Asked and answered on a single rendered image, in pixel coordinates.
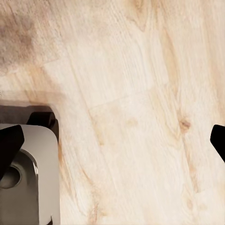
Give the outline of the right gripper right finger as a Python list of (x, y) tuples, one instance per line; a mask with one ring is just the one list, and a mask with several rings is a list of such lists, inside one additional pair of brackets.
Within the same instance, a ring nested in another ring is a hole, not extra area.
[(225, 127), (214, 125), (211, 132), (210, 141), (225, 162)]

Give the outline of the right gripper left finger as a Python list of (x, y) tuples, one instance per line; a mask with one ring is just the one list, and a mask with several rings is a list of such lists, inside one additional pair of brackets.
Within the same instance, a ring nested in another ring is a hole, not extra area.
[(0, 181), (23, 143), (24, 134), (20, 125), (0, 130)]

